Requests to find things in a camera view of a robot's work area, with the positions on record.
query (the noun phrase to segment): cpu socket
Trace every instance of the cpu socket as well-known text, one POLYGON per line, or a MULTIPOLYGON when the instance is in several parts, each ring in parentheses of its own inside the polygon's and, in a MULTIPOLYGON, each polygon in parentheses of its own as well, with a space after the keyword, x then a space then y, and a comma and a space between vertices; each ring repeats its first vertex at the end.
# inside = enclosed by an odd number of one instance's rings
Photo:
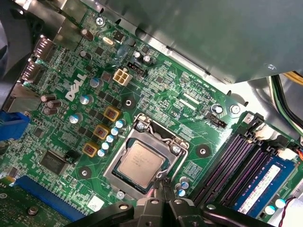
POLYGON ((143 114, 136 118, 134 127, 103 174, 114 191, 123 191, 129 199, 150 197, 154 181, 165 177, 177 160, 183 156, 184 161, 188 154, 183 140, 164 127, 165 135, 171 136, 163 139, 154 131, 152 123, 155 122, 143 114), (139 130, 138 123, 141 126, 144 123, 145 128, 139 130), (180 152, 173 152, 172 146, 178 146, 180 152))

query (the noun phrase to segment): dell logo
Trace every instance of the dell logo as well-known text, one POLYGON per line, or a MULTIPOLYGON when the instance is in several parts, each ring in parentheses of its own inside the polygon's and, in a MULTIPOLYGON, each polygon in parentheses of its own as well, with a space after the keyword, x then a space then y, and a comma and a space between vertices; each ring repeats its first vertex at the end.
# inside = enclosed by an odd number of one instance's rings
POLYGON ((66 96, 65 96, 71 102, 74 101, 76 93, 79 91, 79 88, 83 85, 83 82, 85 81, 87 76, 86 75, 82 76, 82 75, 78 74, 77 77, 80 79, 80 81, 74 80, 74 84, 71 85, 71 91, 66 93, 66 96))

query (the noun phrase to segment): green wire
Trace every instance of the green wire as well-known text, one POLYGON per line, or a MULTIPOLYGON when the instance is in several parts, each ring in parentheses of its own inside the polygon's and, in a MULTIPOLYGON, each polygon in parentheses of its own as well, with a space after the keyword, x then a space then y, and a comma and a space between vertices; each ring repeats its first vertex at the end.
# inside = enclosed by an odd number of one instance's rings
POLYGON ((279 110, 279 112, 283 115, 283 117, 288 121, 288 123, 291 124, 291 126, 303 137, 303 133, 298 129, 298 127, 295 126, 295 124, 293 123, 293 121, 287 116, 287 114, 284 112, 278 98, 277 98, 277 94, 276 94, 276 88, 275 86, 273 85, 272 86, 273 88, 273 93, 274 93, 274 100, 276 102, 276 106, 279 110))

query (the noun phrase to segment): blue connector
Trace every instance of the blue connector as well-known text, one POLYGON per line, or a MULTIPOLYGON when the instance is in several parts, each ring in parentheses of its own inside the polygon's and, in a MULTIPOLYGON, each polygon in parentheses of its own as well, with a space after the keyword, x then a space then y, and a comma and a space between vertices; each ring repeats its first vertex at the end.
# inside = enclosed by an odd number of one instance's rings
POLYGON ((30 118, 22 113, 0 111, 0 141, 20 139, 29 121, 30 118))

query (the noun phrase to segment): ram slot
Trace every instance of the ram slot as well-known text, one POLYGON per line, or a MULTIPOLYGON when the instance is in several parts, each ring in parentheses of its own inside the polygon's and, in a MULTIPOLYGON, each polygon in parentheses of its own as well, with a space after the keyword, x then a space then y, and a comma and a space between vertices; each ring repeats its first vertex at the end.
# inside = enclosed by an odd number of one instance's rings
POLYGON ((240 135, 232 137, 225 145, 227 149, 221 152, 222 158, 207 175, 209 177, 202 180, 202 187, 193 198, 195 205, 215 200, 254 146, 240 135))

